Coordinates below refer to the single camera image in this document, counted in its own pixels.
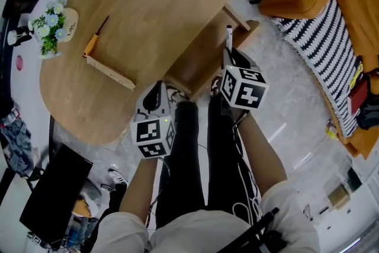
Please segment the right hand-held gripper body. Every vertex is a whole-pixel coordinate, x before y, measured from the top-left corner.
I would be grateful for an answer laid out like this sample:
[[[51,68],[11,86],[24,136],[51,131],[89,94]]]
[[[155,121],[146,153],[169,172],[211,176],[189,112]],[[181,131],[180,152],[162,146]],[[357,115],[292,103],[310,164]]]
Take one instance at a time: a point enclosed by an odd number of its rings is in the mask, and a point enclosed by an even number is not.
[[[258,65],[239,51],[238,64],[224,66],[220,91],[229,106],[243,110],[256,110],[264,100],[269,85]]]

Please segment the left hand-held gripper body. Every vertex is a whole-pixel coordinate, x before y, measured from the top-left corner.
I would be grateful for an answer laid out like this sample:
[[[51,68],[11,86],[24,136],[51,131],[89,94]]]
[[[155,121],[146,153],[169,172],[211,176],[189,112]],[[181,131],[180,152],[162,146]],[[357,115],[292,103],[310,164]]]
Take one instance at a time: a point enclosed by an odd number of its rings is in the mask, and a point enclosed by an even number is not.
[[[131,139],[144,159],[171,154],[176,131],[166,85],[157,81],[137,99]]]

